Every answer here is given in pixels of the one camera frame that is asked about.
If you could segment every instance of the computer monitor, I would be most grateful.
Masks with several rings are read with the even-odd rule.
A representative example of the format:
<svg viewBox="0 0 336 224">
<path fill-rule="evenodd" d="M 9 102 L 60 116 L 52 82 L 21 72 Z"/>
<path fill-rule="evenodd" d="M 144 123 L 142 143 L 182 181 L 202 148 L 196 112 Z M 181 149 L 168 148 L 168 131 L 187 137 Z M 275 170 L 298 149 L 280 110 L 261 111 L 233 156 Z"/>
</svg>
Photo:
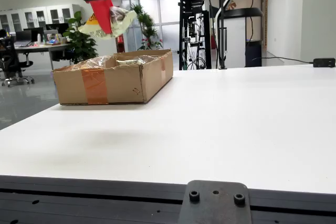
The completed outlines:
<svg viewBox="0 0 336 224">
<path fill-rule="evenodd" d="M 43 31 L 43 27 L 36 27 L 36 28 L 25 28 L 24 31 L 31 31 L 31 40 L 32 42 L 37 41 L 37 35 L 40 34 L 41 35 L 41 41 L 43 41 L 43 35 L 44 35 L 44 31 Z"/>
<path fill-rule="evenodd" d="M 59 34 L 63 34 L 68 28 L 68 23 L 60 23 L 60 24 L 47 24 L 47 30 L 58 30 Z"/>
<path fill-rule="evenodd" d="M 15 33 L 16 41 L 31 41 L 32 40 L 32 31 L 17 31 Z"/>
</svg>

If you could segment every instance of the cardboard box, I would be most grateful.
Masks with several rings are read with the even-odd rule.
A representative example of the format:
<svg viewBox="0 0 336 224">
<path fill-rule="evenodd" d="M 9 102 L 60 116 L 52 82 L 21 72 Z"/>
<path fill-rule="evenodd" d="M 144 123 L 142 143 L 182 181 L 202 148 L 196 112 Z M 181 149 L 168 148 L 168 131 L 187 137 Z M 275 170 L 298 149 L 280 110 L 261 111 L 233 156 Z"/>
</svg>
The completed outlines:
<svg viewBox="0 0 336 224">
<path fill-rule="evenodd" d="M 155 59 L 141 65 L 118 66 L 117 60 L 143 55 Z M 105 60 L 104 67 L 99 67 L 101 59 Z M 99 66 L 90 65 L 95 61 Z M 64 105 L 146 103 L 172 77 L 173 56 L 170 50 L 119 53 L 54 70 L 59 103 Z"/>
</svg>

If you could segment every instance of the desk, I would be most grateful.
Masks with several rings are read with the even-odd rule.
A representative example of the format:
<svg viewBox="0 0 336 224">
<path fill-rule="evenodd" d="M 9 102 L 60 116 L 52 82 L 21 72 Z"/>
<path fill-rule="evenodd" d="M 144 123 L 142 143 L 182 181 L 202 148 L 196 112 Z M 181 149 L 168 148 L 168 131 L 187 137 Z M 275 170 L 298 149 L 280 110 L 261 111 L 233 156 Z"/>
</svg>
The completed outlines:
<svg viewBox="0 0 336 224">
<path fill-rule="evenodd" d="M 53 65 L 53 57 L 51 55 L 51 52 L 55 51 L 64 51 L 65 49 L 68 48 L 68 44 L 61 44 L 61 45 L 40 45 L 40 46 L 35 46 L 35 47 L 16 47 L 15 51 L 18 54 L 29 54 L 31 52 L 49 52 L 50 56 L 50 63 L 51 63 L 51 69 L 54 69 Z"/>
<path fill-rule="evenodd" d="M 335 101 L 336 68 L 176 71 L 148 104 L 56 105 L 1 130 L 0 174 L 335 194 Z"/>
</svg>

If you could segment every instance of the snack bag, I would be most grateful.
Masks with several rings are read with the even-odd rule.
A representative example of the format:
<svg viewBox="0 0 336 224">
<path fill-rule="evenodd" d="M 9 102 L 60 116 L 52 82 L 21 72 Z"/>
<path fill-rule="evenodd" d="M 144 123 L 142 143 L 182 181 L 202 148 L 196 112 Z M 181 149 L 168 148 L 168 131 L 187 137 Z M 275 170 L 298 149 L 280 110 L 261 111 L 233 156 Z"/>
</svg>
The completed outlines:
<svg viewBox="0 0 336 224">
<path fill-rule="evenodd" d="M 78 27 L 78 30 L 90 35 L 92 38 L 110 39 L 116 38 L 123 34 L 130 26 L 132 21 L 136 18 L 136 12 L 133 10 L 126 10 L 120 7 L 112 6 L 110 8 L 111 16 L 111 34 L 106 34 L 100 27 L 95 14 L 89 18 L 89 20 L 82 26 Z"/>
</svg>

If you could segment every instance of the green plant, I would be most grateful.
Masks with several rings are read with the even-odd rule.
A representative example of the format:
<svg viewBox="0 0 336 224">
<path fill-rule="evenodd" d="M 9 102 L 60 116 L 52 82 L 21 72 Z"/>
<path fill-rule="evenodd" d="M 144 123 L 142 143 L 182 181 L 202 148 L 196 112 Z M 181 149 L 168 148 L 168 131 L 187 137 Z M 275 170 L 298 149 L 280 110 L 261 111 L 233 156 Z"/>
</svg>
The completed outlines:
<svg viewBox="0 0 336 224">
<path fill-rule="evenodd" d="M 63 33 L 63 36 L 69 36 L 71 39 L 69 49 L 72 49 L 73 53 L 71 54 L 70 60 L 74 62 L 74 64 L 94 58 L 98 55 L 97 50 L 94 48 L 94 46 L 97 45 L 96 41 L 90 38 L 89 35 L 83 34 L 78 30 L 78 27 L 82 25 L 81 20 L 81 12 L 75 12 L 74 18 L 68 21 L 69 28 Z"/>
<path fill-rule="evenodd" d="M 136 12 L 141 32 L 146 37 L 142 39 L 142 46 L 138 50 L 162 48 L 163 41 L 161 39 L 158 41 L 158 31 L 154 27 L 153 18 L 143 10 L 142 5 L 132 5 L 131 10 Z"/>
</svg>

